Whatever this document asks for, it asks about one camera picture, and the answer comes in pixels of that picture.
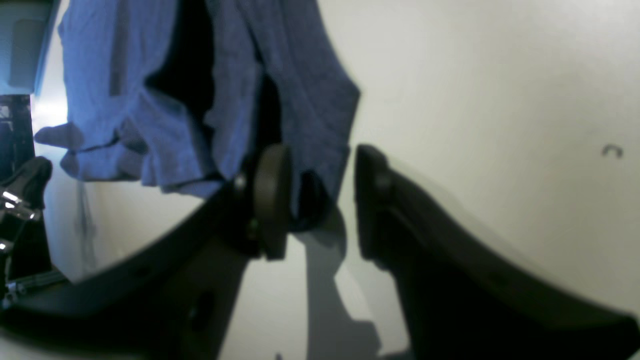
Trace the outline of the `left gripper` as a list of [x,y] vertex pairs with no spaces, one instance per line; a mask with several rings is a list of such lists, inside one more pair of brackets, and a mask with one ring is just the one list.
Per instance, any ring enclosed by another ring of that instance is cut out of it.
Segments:
[[7,280],[51,269],[43,212],[52,173],[52,162],[36,156],[1,182],[1,274]]

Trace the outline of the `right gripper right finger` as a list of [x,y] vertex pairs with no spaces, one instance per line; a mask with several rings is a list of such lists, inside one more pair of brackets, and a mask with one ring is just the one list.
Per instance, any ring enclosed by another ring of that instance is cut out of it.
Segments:
[[355,153],[359,249],[390,272],[417,360],[629,360],[635,316],[541,281],[512,264],[392,169]]

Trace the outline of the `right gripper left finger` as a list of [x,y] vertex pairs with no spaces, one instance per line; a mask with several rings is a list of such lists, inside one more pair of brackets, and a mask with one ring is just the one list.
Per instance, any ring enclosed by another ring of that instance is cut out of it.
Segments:
[[266,146],[143,251],[3,310],[2,339],[65,358],[215,360],[249,262],[285,258],[292,178],[290,148]]

